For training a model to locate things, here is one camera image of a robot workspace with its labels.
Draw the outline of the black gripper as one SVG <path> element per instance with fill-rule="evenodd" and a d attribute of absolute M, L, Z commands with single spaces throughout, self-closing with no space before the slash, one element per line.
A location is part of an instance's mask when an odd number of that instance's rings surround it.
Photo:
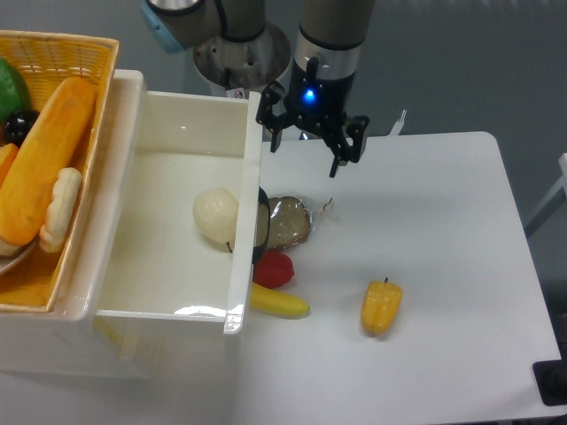
<path fill-rule="evenodd" d="M 260 94 L 256 122 L 270 134 L 270 151 L 275 153 L 282 141 L 282 132 L 296 125 L 315 134 L 316 123 L 325 128 L 323 140 L 333 154 L 330 178 L 349 163 L 358 163 L 366 149 L 370 118 L 366 115 L 346 116 L 346 101 L 355 73 L 337 80 L 307 78 L 307 72 L 296 61 L 291 69 L 288 93 L 278 81 L 272 81 Z M 276 115 L 274 107 L 283 101 L 286 109 Z"/>

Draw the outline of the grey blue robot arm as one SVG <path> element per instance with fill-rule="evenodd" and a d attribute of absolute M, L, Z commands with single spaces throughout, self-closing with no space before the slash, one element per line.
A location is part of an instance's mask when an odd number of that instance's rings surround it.
<path fill-rule="evenodd" d="M 324 140 L 330 175 L 361 159 L 369 117 L 350 116 L 353 86 L 374 4 L 305 1 L 294 44 L 266 18 L 262 1 L 143 1 L 147 27 L 168 53 L 193 51 L 219 95 L 260 92 L 257 122 L 277 151 L 286 128 Z"/>

